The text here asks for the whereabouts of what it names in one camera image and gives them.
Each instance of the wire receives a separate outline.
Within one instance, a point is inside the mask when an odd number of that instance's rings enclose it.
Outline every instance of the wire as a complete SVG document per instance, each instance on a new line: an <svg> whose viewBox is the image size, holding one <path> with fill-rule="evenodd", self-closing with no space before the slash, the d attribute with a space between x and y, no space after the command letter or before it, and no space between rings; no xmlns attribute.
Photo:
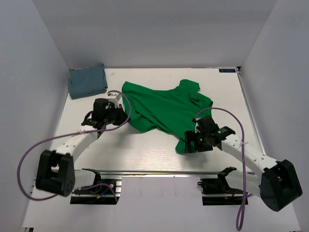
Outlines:
<svg viewBox="0 0 309 232"><path fill-rule="evenodd" d="M100 190L102 189L102 186L101 187L99 187L99 189L98 189L98 191L96 191L96 192L92 192L92 191L89 191L89 192L91 192L91 193L93 193L93 194L96 194L96 193L98 193L98 192L100 192Z"/></svg>
<svg viewBox="0 0 309 232"><path fill-rule="evenodd" d="M122 95L123 98L126 99L128 105L129 105L129 109L130 109L130 110L129 110L129 114L128 114L126 120L125 120L122 124L120 124L119 126L114 127L114 128L111 128L111 129L86 130L86 131L83 131L83 133L89 134L89 133L93 133L93 132L114 131L114 130L116 130L116 129L122 127L124 124L126 124L126 123L129 121L129 119L130 119L130 117L131 117L131 113L132 113L132 107L131 107L131 103L130 103L129 99L128 99L122 92L120 92L120 91L118 91L118 90L110 90L110 91L108 91L108 93L111 93L111 92L119 93L119 94ZM21 184L20 170L21 170L21 165L22 165L24 159L26 158L26 156L28 155L28 153L29 153L32 149L34 149L35 147L37 147L37 146L40 145L40 144L49 142L49 141L54 140L54 139L60 139L60 138L69 137L69 136L74 136L74 135L78 135L78 134L80 134L80 132L74 132L74 133L69 133L69 134L63 134L63 135L55 136L55 137L52 137L52 138L44 139L44 140L42 140L42 141L37 142L37 143L34 144L33 146L31 146L31 147L23 154L23 156L21 157L21 159L20 159L20 161L19 161L18 167L17 167L17 182L18 182L18 186L19 186L21 192L24 194L25 197L27 197L28 199L33 200L33 201L44 201L44 200L48 200L48 199L51 199L51 198L57 196L57 194L54 194L54 195L49 196L49 197L34 198L34 197L30 196L29 194L27 194L26 190L24 189L24 187L23 187L22 184Z"/></svg>
<svg viewBox="0 0 309 232"><path fill-rule="evenodd" d="M242 197L242 202L241 202L241 205L239 207L239 210L238 210L238 213L237 213L237 218L236 218L236 230L240 231L241 228L242 228L242 225L243 225L244 217L245 217L245 208L246 208L246 199L247 199L246 160L245 160L245 144L244 144L244 142L245 142L245 131L243 129L242 123L233 113L229 112L226 109L219 108L219 107L209 107L209 108L203 109L195 115L194 119L196 120L197 116L199 114L201 114L202 112L204 112L206 110L211 110L211 109L222 110L222 111L227 112L238 122L238 124L240 125L240 129L241 129L241 134L242 134L242 137L241 137L241 141L242 141L242 144L241 144L241 161L242 161L242 172L243 172L243 177L242 177L243 178L243 197Z"/></svg>
<svg viewBox="0 0 309 232"><path fill-rule="evenodd" d="M93 201L81 202L81 204L94 204L98 199L95 198Z"/></svg>
<svg viewBox="0 0 309 232"><path fill-rule="evenodd" d="M103 197L103 195L104 195L105 193L107 193L108 190L109 190L109 189L106 189L104 192L102 192L102 193L100 194L100 197Z"/></svg>
<svg viewBox="0 0 309 232"><path fill-rule="evenodd" d="M112 194L113 194L113 196L114 196L114 198L115 198L116 203L118 202L118 199L117 199L117 197L116 197L116 194L115 194L114 190L113 190L112 187L109 186L108 184L99 183L99 184L92 185L92 186L88 186L88 187L82 187L82 188L80 188L80 189L81 189L81 190L88 190L88 189L95 188L95 187L97 187L97 186L106 186L106 187L108 187L109 190L112 192Z"/></svg>
<svg viewBox="0 0 309 232"><path fill-rule="evenodd" d="M230 196L230 197L228 197L228 199L233 198L233 197L235 196L235 194L236 194L236 189L234 189L233 195L232 195L232 196Z"/></svg>

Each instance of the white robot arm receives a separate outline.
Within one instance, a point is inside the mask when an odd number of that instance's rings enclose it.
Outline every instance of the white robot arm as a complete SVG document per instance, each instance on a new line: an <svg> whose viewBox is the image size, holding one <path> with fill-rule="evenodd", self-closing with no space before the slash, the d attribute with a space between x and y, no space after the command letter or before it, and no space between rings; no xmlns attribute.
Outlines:
<svg viewBox="0 0 309 232"><path fill-rule="evenodd" d="M195 150L209 151L217 147L222 151L242 161L242 141L229 127L219 128L211 116L194 120L196 129L185 132L186 152ZM296 198L302 195L295 168L288 160L277 161L266 156L259 150L244 145L246 166L254 174L246 173L246 191L260 197L272 210L279 211ZM233 167L228 167L218 174L222 190L243 190L243 172ZM207 191L207 179L202 179L200 184L203 191Z"/></svg>
<svg viewBox="0 0 309 232"><path fill-rule="evenodd" d="M79 128L80 134L69 138L56 149L41 153L36 178L36 188L62 196L74 189L91 186L100 181L96 170L74 169L74 162L82 152L102 134L107 125L119 126L127 115L119 104L120 94L109 94L107 99L96 99L93 111L89 112Z"/></svg>
<svg viewBox="0 0 309 232"><path fill-rule="evenodd" d="M118 103L119 99L120 95L117 94L110 95L108 99L96 99L93 111L89 112L82 122L80 134L71 137L55 150L42 152L36 178L37 189L68 196L74 189L92 186L101 181L96 170L75 170L74 162L101 135L100 131L83 131L105 129L108 124L120 125L126 120L127 115ZM198 119L195 123L195 130L185 132L186 152L193 152L193 143L198 152L217 147L242 161L242 142L232 129L219 128L211 116ZM246 190L260 197L270 209L279 211L302 195L291 162L277 161L249 144L245 145L244 151L246 166L254 172L246 174ZM243 172L236 168L224 169L218 174L218 180L223 191L243 190ZM207 180L202 179L200 185L205 192L208 187Z"/></svg>

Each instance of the green t-shirt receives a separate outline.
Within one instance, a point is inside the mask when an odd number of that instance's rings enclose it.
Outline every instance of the green t-shirt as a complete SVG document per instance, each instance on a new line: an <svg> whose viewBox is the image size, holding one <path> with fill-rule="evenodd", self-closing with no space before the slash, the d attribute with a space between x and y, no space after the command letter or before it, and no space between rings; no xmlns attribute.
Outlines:
<svg viewBox="0 0 309 232"><path fill-rule="evenodd" d="M132 105L129 123L140 132L158 128L180 138L176 146L178 153L184 153L184 132L195 129L194 116L202 109L211 107L212 100L198 93L199 84L181 80L179 86L171 90L152 90L130 82L125 82L122 92ZM126 113L129 106L124 99ZM211 111L200 117L211 115Z"/></svg>

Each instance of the cable tie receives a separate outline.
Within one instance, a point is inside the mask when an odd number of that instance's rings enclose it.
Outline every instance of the cable tie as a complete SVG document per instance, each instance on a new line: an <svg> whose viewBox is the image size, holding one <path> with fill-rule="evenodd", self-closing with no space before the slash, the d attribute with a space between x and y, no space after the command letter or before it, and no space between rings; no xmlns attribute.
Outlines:
<svg viewBox="0 0 309 232"><path fill-rule="evenodd" d="M245 141L245 142L240 141L240 146L246 145L246 144L249 144L248 141Z"/></svg>
<svg viewBox="0 0 309 232"><path fill-rule="evenodd" d="M85 134L85 131L82 130L82 129L80 129L78 132L79 132L79 134Z"/></svg>

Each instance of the folded cloth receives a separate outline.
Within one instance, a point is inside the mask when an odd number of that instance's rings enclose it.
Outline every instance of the folded cloth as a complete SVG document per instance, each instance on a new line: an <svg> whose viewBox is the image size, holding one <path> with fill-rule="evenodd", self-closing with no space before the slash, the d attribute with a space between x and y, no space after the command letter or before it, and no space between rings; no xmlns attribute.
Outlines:
<svg viewBox="0 0 309 232"><path fill-rule="evenodd" d="M68 81L68 90L72 99L105 93L107 89L103 64L88 69L71 70Z"/></svg>

